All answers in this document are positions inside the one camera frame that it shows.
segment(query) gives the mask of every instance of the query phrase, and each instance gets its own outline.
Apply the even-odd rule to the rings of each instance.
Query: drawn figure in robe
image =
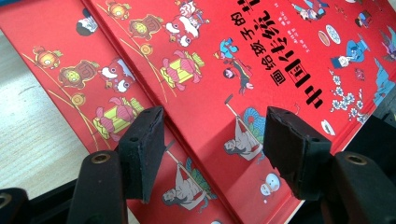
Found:
[[[378,59],[375,59],[375,64],[378,66],[378,72],[376,74],[376,93],[374,95],[374,103],[376,106],[384,100],[385,96],[392,90],[395,86],[395,83],[389,80],[389,75],[387,71],[385,71],[384,67],[379,63]]]
[[[235,116],[235,137],[224,144],[224,150],[229,155],[237,154],[247,161],[251,161],[261,154],[258,162],[265,156],[262,151],[264,140],[265,117],[249,107],[244,113],[244,120]]]
[[[198,83],[201,78],[200,67],[205,63],[201,60],[198,54],[190,55],[187,51],[176,50],[174,54],[178,59],[169,62],[168,58],[163,59],[163,67],[161,68],[161,75],[171,88],[178,88],[184,91],[186,86],[183,82],[192,78],[193,83]]]
[[[389,32],[390,32],[390,37],[385,35],[384,32],[381,32],[383,41],[382,45],[384,46],[385,50],[387,51],[387,55],[385,55],[383,58],[387,60],[388,62],[395,62],[396,61],[396,34],[393,31],[393,29],[388,26]]]
[[[109,102],[115,106],[107,111],[102,106],[96,108],[93,125],[104,139],[111,138],[119,142],[121,138],[119,133],[129,127],[145,108],[135,98],[127,101],[124,97],[112,97]]]
[[[370,50],[364,41],[363,37],[358,42],[349,40],[346,44],[346,55],[331,58],[332,66],[334,68],[344,68],[351,63],[361,63],[364,61],[364,51]]]
[[[264,203],[267,203],[268,197],[280,188],[280,180],[276,174],[269,174],[265,178],[265,183],[260,187],[260,192],[264,196]]]
[[[205,204],[200,208],[200,212],[202,212],[204,208],[208,207],[209,200],[217,199],[217,195],[212,193],[210,186],[199,170],[191,169],[191,165],[192,160],[190,158],[187,158],[186,167],[180,161],[177,161],[175,187],[163,194],[163,203],[168,206],[178,204],[192,210],[200,202],[204,202]]]
[[[297,13],[305,21],[317,21],[326,15],[325,7],[329,7],[327,3],[320,0],[304,0],[308,7],[299,7],[295,4],[291,4]]]

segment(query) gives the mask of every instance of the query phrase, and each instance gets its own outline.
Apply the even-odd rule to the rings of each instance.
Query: cartoon character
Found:
[[[92,79],[97,74],[99,64],[81,60],[76,66],[62,68],[58,79],[66,87],[78,88],[85,87],[85,81]]]
[[[224,69],[223,75],[226,78],[239,77],[241,88],[239,89],[240,94],[244,94],[246,89],[253,90],[253,84],[250,83],[250,78],[253,75],[250,72],[250,66],[246,66],[239,59],[233,59],[229,62],[233,67]]]
[[[106,81],[106,89],[113,88],[115,92],[126,92],[135,82],[134,75],[121,58],[116,58],[111,64],[102,68],[101,74]]]
[[[182,84],[183,82],[191,77],[193,77],[193,83],[198,83],[201,80],[202,75],[199,67],[205,64],[196,53],[190,56],[187,51],[176,50],[174,54],[179,59],[169,63],[169,59],[164,58],[161,74],[171,88],[177,87],[180,91],[184,91],[186,86]]]
[[[334,68],[343,68],[350,65],[350,63],[361,63],[364,61],[364,51],[370,50],[363,37],[359,35],[360,41],[355,42],[349,40],[346,44],[346,56],[339,56],[331,58]]]
[[[120,20],[126,20],[129,18],[129,9],[131,7],[129,4],[120,4],[115,1],[112,2],[106,2],[108,8],[107,8],[107,14],[114,18],[114,19],[120,19]]]
[[[208,199],[217,198],[215,194],[211,193],[211,189],[201,173],[197,169],[191,169],[191,164],[190,158],[187,158],[186,167],[180,161],[177,161],[175,187],[163,194],[163,203],[166,205],[178,204],[191,210],[200,202],[205,201],[200,209],[202,210],[208,206]],[[183,170],[187,177],[183,177],[180,170]]]
[[[59,58],[63,56],[59,50],[49,51],[41,46],[34,47],[33,54],[35,54],[35,64],[37,66],[50,69],[57,68],[61,63]]]
[[[233,54],[239,50],[237,46],[233,46],[233,40],[231,38],[224,39],[220,42],[219,51],[214,53],[217,59],[224,60],[224,63],[229,63],[228,59],[233,59]]]
[[[304,1],[308,5],[308,8],[303,8],[295,4],[291,4],[294,7],[294,9],[297,10],[297,13],[300,14],[303,20],[317,21],[321,19],[324,15],[326,15],[326,11],[324,10],[324,7],[329,7],[328,4],[320,0],[313,0],[313,1],[304,0]]]
[[[262,184],[260,187],[260,191],[264,198],[270,196],[273,192],[279,190],[280,188],[280,180],[279,177],[275,174],[269,174],[265,178],[265,183]]]
[[[385,35],[384,32],[380,31],[383,38],[381,44],[385,47],[387,51],[387,55],[384,56],[384,59],[388,62],[394,62],[396,61],[396,34],[390,26],[388,26],[388,29],[391,38]]]
[[[112,97],[109,102],[115,106],[107,111],[101,106],[96,108],[93,125],[104,139],[111,138],[119,142],[119,132],[129,127],[144,108],[135,98],[128,102],[124,97]]]
[[[179,11],[180,14],[166,23],[164,28],[171,42],[187,47],[193,39],[198,38],[201,25],[209,23],[209,20],[203,18],[203,12],[195,7],[193,1],[180,4]]]
[[[79,35],[83,35],[83,36],[92,35],[98,28],[98,24],[93,19],[92,15],[87,10],[87,8],[84,8],[82,10],[82,14],[84,15],[85,18],[77,22],[76,31]]]
[[[363,12],[359,13],[358,18],[355,19],[355,23],[359,27],[364,26],[365,28],[369,28],[370,22],[372,22],[372,16],[367,10],[364,10]]]
[[[161,29],[161,22],[163,22],[163,19],[147,15],[143,20],[130,20],[129,31],[132,36],[150,40],[152,38],[151,35]]]

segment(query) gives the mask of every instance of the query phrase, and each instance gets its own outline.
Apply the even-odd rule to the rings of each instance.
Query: cartoon person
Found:
[[[250,131],[242,131],[239,116],[236,116],[235,120],[235,138],[224,144],[224,150],[229,155],[238,154],[247,161],[251,161],[262,151],[262,143]]]
[[[244,94],[246,89],[253,90],[253,84],[250,83],[252,73],[250,67],[246,66],[239,59],[233,59],[230,64],[233,67],[228,67],[223,71],[223,75],[226,78],[239,77],[241,88],[239,89],[240,94]]]
[[[326,15],[326,11],[323,8],[329,7],[328,4],[320,0],[313,0],[313,1],[304,0],[304,1],[308,5],[308,8],[303,8],[295,4],[291,4],[294,7],[294,9],[297,10],[297,13],[300,14],[303,20],[317,21],[321,19],[324,15]]]
[[[224,60],[224,63],[229,63],[227,59],[233,59],[233,54],[239,50],[237,46],[233,46],[233,39],[228,38],[220,42],[219,51],[214,53],[217,59]]]
[[[216,198],[217,196],[210,192],[210,187],[203,179],[200,172],[196,169],[191,171],[191,159],[188,158],[186,168],[181,162],[177,163],[176,182],[173,189],[169,189],[163,195],[163,202],[170,206],[178,204],[184,208],[191,210],[200,202],[205,201],[205,205],[201,209],[207,207],[207,197]],[[180,171],[182,169],[188,174],[188,178],[184,179]]]
[[[77,33],[83,36],[92,35],[98,28],[98,24],[93,19],[92,15],[87,10],[87,8],[84,8],[82,10],[82,14],[84,15],[85,18],[77,22],[76,31]]]
[[[260,192],[264,196],[264,198],[267,198],[270,196],[273,192],[279,190],[280,188],[280,180],[279,177],[275,174],[269,174],[265,178],[265,183],[262,184],[260,187]]]

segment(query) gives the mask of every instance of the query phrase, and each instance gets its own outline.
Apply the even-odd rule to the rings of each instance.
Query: cartoon figure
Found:
[[[350,63],[361,63],[364,61],[364,51],[369,49],[367,44],[364,42],[361,35],[359,35],[361,40],[355,42],[349,40],[346,44],[346,56],[339,56],[331,58],[332,65],[334,68],[343,68],[350,65]]]
[[[129,18],[129,9],[131,7],[129,4],[120,4],[117,3],[116,1],[112,2],[106,2],[106,5],[108,6],[107,8],[107,14],[114,18],[114,19],[120,19],[120,20],[126,20]]]
[[[58,76],[59,81],[66,87],[81,90],[85,87],[85,81],[91,80],[97,74],[99,64],[81,60],[76,66],[62,68]]]
[[[192,161],[190,158],[187,158],[186,167],[183,167],[180,161],[176,160],[176,162],[177,172],[175,187],[165,192],[163,195],[163,203],[168,206],[178,204],[191,210],[200,202],[205,201],[205,204],[200,209],[201,212],[202,209],[208,206],[208,199],[215,199],[217,196],[211,193],[211,189],[201,173],[197,169],[191,169]],[[187,177],[183,177],[180,169],[184,171]]]
[[[259,153],[262,153],[265,117],[260,116],[256,109],[250,107],[245,111],[244,120],[241,120],[228,104],[232,97],[230,95],[225,101],[225,104],[235,115],[235,138],[224,144],[224,150],[229,155],[238,154],[245,160],[251,161]],[[264,156],[262,153],[259,161],[263,159]]]
[[[384,100],[385,96],[394,88],[395,83],[389,80],[389,75],[385,71],[384,67],[379,63],[378,59],[375,59],[375,63],[378,66],[378,72],[376,74],[376,93],[374,95],[374,103],[376,106]]]
[[[116,58],[109,66],[102,68],[102,78],[106,81],[106,89],[115,92],[126,92],[135,78],[121,58]]]
[[[61,63],[59,58],[63,56],[59,50],[49,51],[41,46],[34,47],[33,54],[35,54],[35,65],[50,69],[57,68]]]
[[[238,50],[237,46],[233,46],[233,40],[228,38],[221,41],[219,51],[214,53],[213,56],[217,59],[224,60],[224,63],[229,63],[228,59],[233,59],[233,54]]]
[[[124,97],[112,97],[109,102],[115,106],[107,111],[101,106],[96,108],[93,125],[104,139],[118,142],[121,138],[118,133],[131,125],[145,108],[135,98],[128,102]]]
[[[382,31],[380,31],[382,38],[384,39],[381,44],[385,47],[387,51],[387,55],[384,56],[384,59],[389,62],[394,62],[396,61],[396,34],[390,26],[388,26],[388,29],[391,38],[389,38]]]
[[[76,31],[79,35],[83,35],[83,36],[92,35],[98,28],[98,24],[93,19],[92,15],[87,10],[87,8],[84,8],[82,10],[82,14],[84,15],[85,18],[77,22]]]
[[[297,13],[300,14],[303,20],[317,21],[321,19],[324,15],[326,15],[326,11],[323,8],[329,7],[328,4],[320,0],[313,0],[313,1],[304,0],[304,1],[308,5],[308,8],[302,8],[297,5],[291,4],[294,7],[294,9],[297,10]]]
[[[362,27],[364,26],[365,28],[369,28],[369,23],[372,22],[372,16],[367,10],[364,10],[363,12],[359,13],[359,16],[357,19],[355,19],[355,23],[359,26]]]
[[[130,20],[129,32],[132,36],[145,38],[150,40],[152,34],[157,33],[161,29],[163,19],[153,15],[147,15],[143,20]]]
[[[279,177],[275,174],[269,174],[265,178],[265,183],[262,184],[260,187],[260,191],[262,192],[262,195],[264,196],[264,203],[267,203],[267,198],[270,196],[273,192],[279,190],[280,188],[280,180]]]
[[[241,88],[239,89],[240,94],[244,94],[246,89],[253,90],[253,84],[250,83],[250,78],[253,75],[250,72],[250,66],[246,66],[239,59],[233,59],[229,62],[233,67],[224,69],[223,75],[226,78],[239,77]]]
[[[187,51],[176,50],[174,54],[179,59],[169,63],[169,59],[164,58],[161,75],[171,88],[177,87],[180,91],[184,91],[186,86],[182,84],[183,82],[191,77],[193,83],[198,83],[201,80],[202,75],[199,67],[205,64],[196,53],[190,55]]]
[[[193,1],[179,4],[180,14],[166,23],[164,28],[170,35],[171,42],[177,42],[181,47],[187,47],[193,39],[198,38],[201,25],[209,23],[203,18],[203,12],[195,7]]]

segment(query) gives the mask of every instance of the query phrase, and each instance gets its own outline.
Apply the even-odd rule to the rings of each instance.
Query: book cover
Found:
[[[80,1],[0,7],[0,29],[89,152],[114,149],[136,116],[153,106]],[[165,129],[168,149],[150,203],[128,201],[134,216],[142,223],[235,222],[175,139]]]
[[[387,1],[83,2],[246,223],[285,221],[299,203],[262,153],[268,105],[335,153],[395,85]]]

